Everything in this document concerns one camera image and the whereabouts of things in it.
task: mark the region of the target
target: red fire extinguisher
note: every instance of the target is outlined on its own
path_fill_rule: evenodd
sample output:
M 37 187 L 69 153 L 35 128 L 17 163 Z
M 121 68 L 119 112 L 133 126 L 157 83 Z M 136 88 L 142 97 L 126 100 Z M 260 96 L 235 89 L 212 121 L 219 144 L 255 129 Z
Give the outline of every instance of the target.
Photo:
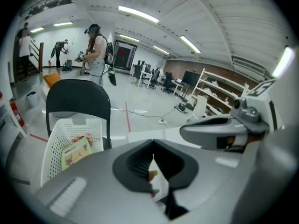
M 25 122 L 23 121 L 23 119 L 18 111 L 18 108 L 17 108 L 17 105 L 16 105 L 14 99 L 11 99 L 9 101 L 9 103 L 10 103 L 10 107 L 13 110 L 13 113 L 14 113 L 17 121 L 19 122 L 20 126 L 23 127 L 25 125 Z

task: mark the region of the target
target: orange cushion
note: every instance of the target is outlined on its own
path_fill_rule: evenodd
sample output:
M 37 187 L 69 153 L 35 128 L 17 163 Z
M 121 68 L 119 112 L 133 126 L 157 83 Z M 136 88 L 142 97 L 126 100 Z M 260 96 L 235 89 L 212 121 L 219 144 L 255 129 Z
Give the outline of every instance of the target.
M 47 83 L 47 85 L 51 88 L 52 85 L 54 85 L 57 81 L 62 80 L 59 73 L 56 71 L 43 76 L 43 79 L 45 80 L 45 82 Z

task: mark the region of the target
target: white plastic basket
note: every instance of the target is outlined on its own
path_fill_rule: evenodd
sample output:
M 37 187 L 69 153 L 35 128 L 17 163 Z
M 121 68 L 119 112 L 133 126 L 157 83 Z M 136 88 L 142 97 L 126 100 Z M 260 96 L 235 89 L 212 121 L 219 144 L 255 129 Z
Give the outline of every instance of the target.
M 103 151 L 102 121 L 86 119 L 84 125 L 75 125 L 73 119 L 60 119 L 55 124 L 43 155 L 41 187 L 62 171 L 61 152 L 78 136 L 91 134 L 92 152 Z

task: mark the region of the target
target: black backpack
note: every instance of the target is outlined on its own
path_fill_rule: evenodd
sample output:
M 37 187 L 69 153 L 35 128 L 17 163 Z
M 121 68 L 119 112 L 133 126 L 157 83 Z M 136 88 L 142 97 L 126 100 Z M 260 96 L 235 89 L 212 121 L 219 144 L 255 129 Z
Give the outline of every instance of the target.
M 113 45 L 112 42 L 108 42 L 106 37 L 104 37 L 107 43 L 107 50 L 106 50 L 106 55 L 105 55 L 105 64 L 113 66 L 114 64 L 114 57 L 113 57 Z

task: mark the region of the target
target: book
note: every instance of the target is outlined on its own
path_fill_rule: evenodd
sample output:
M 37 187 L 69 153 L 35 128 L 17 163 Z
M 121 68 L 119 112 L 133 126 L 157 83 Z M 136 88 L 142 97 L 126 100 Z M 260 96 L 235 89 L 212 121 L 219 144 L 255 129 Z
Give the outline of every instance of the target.
M 83 137 L 75 143 L 71 144 L 62 151 L 62 171 L 66 170 L 71 165 L 90 154 L 92 154 L 92 151 L 86 137 Z

